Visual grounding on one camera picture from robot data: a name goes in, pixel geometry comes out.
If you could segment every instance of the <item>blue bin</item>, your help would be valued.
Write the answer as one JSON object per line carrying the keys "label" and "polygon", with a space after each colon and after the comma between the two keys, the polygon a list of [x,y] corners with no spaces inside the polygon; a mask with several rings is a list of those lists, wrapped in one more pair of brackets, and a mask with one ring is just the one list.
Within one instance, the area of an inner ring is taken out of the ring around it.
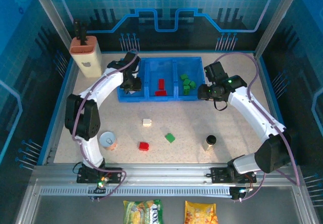
{"label": "blue bin", "polygon": [[[184,95],[183,81],[180,78],[182,74],[187,74],[196,83],[196,88],[190,90],[189,95]],[[205,84],[200,57],[142,58],[138,76],[142,82],[141,91],[125,94],[118,87],[120,102],[197,100],[197,88]],[[167,96],[155,96],[159,79],[165,81]]]}

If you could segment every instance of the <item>chip bag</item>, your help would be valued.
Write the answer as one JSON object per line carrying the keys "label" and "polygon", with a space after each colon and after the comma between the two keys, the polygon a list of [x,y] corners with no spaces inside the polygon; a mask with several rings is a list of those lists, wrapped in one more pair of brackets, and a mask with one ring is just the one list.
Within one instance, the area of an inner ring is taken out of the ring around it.
{"label": "chip bag", "polygon": [[184,224],[219,224],[216,205],[185,201]]}
{"label": "chip bag", "polygon": [[124,224],[164,224],[160,200],[124,201]]}

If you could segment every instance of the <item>green cube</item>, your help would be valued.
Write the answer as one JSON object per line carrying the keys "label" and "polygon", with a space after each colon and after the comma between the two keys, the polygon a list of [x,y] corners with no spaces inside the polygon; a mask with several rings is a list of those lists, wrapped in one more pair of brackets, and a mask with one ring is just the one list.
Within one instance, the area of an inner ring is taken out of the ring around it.
{"label": "green cube", "polygon": [[187,74],[182,74],[180,77],[181,77],[182,80],[188,79]]}
{"label": "green cube", "polygon": [[190,94],[190,86],[186,85],[184,86],[184,95],[189,95]]}
{"label": "green cube", "polygon": [[191,87],[191,89],[195,89],[196,88],[196,83],[194,81],[191,81],[189,83],[189,86]]}
{"label": "green cube", "polygon": [[173,136],[172,133],[168,133],[166,136],[167,141],[169,141],[170,143],[175,141],[175,137]]}
{"label": "green cube", "polygon": [[185,79],[183,82],[183,85],[188,86],[191,83],[191,81],[189,79]]}

